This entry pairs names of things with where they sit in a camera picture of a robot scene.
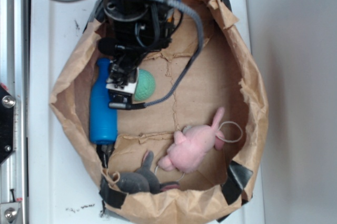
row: gray plush toy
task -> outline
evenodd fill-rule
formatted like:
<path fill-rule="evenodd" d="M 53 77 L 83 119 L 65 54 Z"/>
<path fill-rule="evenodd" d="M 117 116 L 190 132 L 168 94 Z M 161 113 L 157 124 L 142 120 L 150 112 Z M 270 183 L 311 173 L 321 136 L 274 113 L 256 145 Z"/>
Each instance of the gray plush toy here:
<path fill-rule="evenodd" d="M 179 189 L 178 182 L 159 183 L 156 175 L 150 170 L 154 154 L 147 151 L 142 166 L 135 172 L 122 172 L 120 179 L 116 183 L 121 191 L 130 194 L 137 192 L 150 192 L 157 194 L 170 189 Z"/>

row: brown paper bag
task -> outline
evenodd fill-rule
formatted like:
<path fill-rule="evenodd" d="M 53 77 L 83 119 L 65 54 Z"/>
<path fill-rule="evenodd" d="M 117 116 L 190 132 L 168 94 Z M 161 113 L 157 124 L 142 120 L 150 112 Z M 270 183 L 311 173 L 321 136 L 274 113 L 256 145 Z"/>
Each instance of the brown paper bag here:
<path fill-rule="evenodd" d="M 267 132 L 268 104 L 261 75 L 238 33 L 237 18 L 221 0 L 182 0 L 195 9 L 204 26 L 204 49 L 167 101 L 143 110 L 118 111 L 119 136 L 103 169 L 96 146 L 88 139 L 89 100 L 95 63 L 102 55 L 97 41 L 108 25 L 89 22 L 60 74 L 50 104 L 64 132 L 81 156 L 89 175 L 101 187 L 107 208 L 135 223 L 207 223 L 229 215 L 252 198 Z M 152 53 L 141 64 L 156 80 L 152 100 L 164 96 L 196 48 L 196 30 L 186 16 L 165 50 Z M 135 171 L 147 150 L 155 154 L 152 171 L 173 142 L 173 132 L 186 125 L 210 124 L 219 106 L 223 121 L 235 121 L 244 129 L 243 139 L 226 143 L 223 151 L 207 153 L 198 170 L 186 175 L 181 190 L 159 194 L 127 195 L 108 176 Z M 227 139 L 236 139 L 236 128 L 225 126 Z M 236 181 L 238 169 L 247 171 Z M 178 171 L 157 174 L 160 182 L 176 180 Z"/>

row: blue plastic bottle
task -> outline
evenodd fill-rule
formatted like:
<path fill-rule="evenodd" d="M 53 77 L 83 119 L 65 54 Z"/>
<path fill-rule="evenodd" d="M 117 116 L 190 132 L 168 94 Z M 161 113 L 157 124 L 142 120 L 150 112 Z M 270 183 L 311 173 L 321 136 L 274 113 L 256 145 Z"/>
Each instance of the blue plastic bottle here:
<path fill-rule="evenodd" d="M 117 138 L 117 110 L 108 107 L 110 98 L 105 87 L 109 64 L 107 58 L 97 61 L 100 73 L 90 96 L 90 141 L 97 145 L 113 144 Z"/>

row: screw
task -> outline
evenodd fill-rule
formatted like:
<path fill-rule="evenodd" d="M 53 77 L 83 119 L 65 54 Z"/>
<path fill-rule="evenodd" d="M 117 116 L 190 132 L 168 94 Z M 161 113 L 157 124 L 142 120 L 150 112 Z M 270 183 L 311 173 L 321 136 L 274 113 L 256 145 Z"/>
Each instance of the screw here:
<path fill-rule="evenodd" d="M 12 108 L 15 105 L 15 99 L 12 96 L 4 96 L 2 98 L 2 105 L 6 108 Z"/>
<path fill-rule="evenodd" d="M 12 223 L 17 216 L 17 211 L 10 207 L 5 211 L 5 218 L 8 220 L 9 223 Z"/>
<path fill-rule="evenodd" d="M 10 152 L 12 150 L 12 147 L 10 145 L 5 146 L 5 151 Z"/>

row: pink stuffed bunny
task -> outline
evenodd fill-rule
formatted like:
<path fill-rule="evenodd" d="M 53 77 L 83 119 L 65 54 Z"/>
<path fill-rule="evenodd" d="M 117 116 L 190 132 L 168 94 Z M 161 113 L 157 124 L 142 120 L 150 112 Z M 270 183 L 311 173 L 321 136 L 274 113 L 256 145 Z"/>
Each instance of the pink stuffed bunny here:
<path fill-rule="evenodd" d="M 224 135 L 219 130 L 219 123 L 224 113 L 224 107 L 218 108 L 211 126 L 198 125 L 187 127 L 183 132 L 176 131 L 174 143 L 168 148 L 167 155 L 159 160 L 158 166 L 166 171 L 174 168 L 185 173 L 195 171 L 212 147 L 222 149 L 224 142 L 219 137 L 224 138 Z"/>

